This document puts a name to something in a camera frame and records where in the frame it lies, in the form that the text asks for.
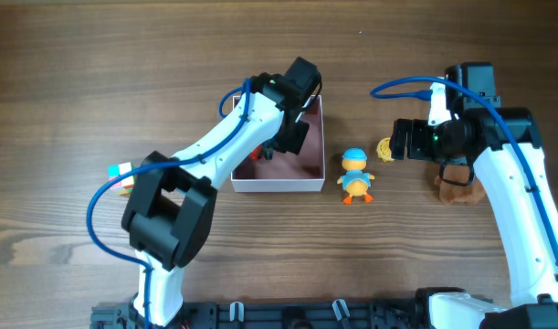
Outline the red toy truck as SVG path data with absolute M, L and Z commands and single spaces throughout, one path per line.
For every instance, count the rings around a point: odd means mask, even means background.
M 257 161 L 261 157 L 262 151 L 263 146 L 259 145 L 248 155 L 248 158 L 252 161 Z

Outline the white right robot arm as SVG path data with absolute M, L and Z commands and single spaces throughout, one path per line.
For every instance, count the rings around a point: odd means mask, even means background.
M 395 121 L 394 159 L 464 165 L 490 201 L 506 254 L 511 308 L 457 288 L 416 292 L 405 323 L 412 328 L 558 328 L 558 211 L 545 174 L 542 137 L 525 108 L 504 108 L 493 69 L 461 65 L 444 77 L 414 76 L 392 86 L 428 82 L 412 97 L 430 101 L 428 120 Z

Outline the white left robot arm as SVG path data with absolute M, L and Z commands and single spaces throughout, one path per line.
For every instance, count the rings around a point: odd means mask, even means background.
M 207 240 L 218 189 L 258 146 L 267 156 L 298 154 L 309 130 L 300 116 L 321 86 L 304 58 L 285 74 L 252 76 L 237 107 L 199 141 L 143 160 L 121 220 L 143 267 L 132 303 L 139 324 L 164 328 L 181 310 L 184 268 Z

